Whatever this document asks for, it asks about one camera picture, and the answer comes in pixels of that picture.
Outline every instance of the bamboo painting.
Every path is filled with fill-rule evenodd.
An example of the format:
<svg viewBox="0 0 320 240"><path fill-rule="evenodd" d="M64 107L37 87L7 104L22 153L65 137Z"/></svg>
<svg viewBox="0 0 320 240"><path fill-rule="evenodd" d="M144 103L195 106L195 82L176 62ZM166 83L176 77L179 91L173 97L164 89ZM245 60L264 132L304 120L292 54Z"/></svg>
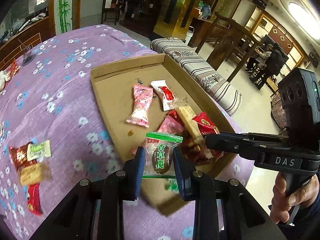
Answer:
<svg viewBox="0 0 320 240"><path fill-rule="evenodd" d="M67 22L67 15L70 12L70 5L68 0L59 0L59 17L60 17L60 28L61 33L65 33L70 30L71 24Z"/></svg>

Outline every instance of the pink candy wrapper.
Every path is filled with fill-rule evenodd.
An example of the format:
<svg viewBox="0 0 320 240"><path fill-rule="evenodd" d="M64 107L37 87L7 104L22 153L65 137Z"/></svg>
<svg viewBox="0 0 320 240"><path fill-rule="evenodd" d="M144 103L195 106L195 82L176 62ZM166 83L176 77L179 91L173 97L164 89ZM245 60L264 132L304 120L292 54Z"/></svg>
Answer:
<svg viewBox="0 0 320 240"><path fill-rule="evenodd" d="M183 126L174 120L170 115L167 115L157 132L175 135L183 132Z"/></svg>
<svg viewBox="0 0 320 240"><path fill-rule="evenodd" d="M126 122L149 127L148 109L152 101L152 94L152 88L133 86L134 107L132 114L125 120Z"/></svg>
<svg viewBox="0 0 320 240"><path fill-rule="evenodd" d="M158 96L160 97L163 105L163 111L169 111L174 109L173 100L174 95L168 88L165 80L155 80L151 82L151 86L156 91Z"/></svg>

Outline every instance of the ceiling light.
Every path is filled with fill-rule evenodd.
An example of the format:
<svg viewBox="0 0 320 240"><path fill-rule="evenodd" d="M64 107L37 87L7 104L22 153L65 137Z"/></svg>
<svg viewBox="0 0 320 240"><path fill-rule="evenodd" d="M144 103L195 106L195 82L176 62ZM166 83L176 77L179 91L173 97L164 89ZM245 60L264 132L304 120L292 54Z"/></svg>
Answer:
<svg viewBox="0 0 320 240"><path fill-rule="evenodd" d="M320 39L320 26L314 16L308 13L300 5L289 4L289 11L300 26L314 39Z"/></svg>

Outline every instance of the screw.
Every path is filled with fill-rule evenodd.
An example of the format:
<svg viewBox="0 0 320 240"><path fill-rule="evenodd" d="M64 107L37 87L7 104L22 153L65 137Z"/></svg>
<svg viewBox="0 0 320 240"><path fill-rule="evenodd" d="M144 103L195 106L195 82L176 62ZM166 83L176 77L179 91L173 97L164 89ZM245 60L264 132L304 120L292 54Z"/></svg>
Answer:
<svg viewBox="0 0 320 240"><path fill-rule="evenodd" d="M192 174L193 174L193 176L195 176L197 178L202 176L202 172L201 171L194 171Z"/></svg>
<svg viewBox="0 0 320 240"><path fill-rule="evenodd" d="M89 180L87 180L87 179L82 179L80 181L80 186L87 186L88 184L89 184Z"/></svg>
<svg viewBox="0 0 320 240"><path fill-rule="evenodd" d="M118 177L123 177L125 175L125 171L124 170L119 170L119 171L116 172L116 175Z"/></svg>
<svg viewBox="0 0 320 240"><path fill-rule="evenodd" d="M231 184L232 186L238 186L238 185L239 185L239 180L237 180L237 179L231 179L231 180L230 180L230 184Z"/></svg>

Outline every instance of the white candy wrapper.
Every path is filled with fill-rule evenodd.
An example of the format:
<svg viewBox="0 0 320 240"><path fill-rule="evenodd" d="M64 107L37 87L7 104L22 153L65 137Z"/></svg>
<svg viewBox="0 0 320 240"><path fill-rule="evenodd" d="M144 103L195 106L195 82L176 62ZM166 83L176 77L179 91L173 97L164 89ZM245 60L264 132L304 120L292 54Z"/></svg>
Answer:
<svg viewBox="0 0 320 240"><path fill-rule="evenodd" d="M160 97L163 105L163 111L169 111L174 109L173 101L174 95L168 88L165 80L155 80L151 82L151 86Z"/></svg>

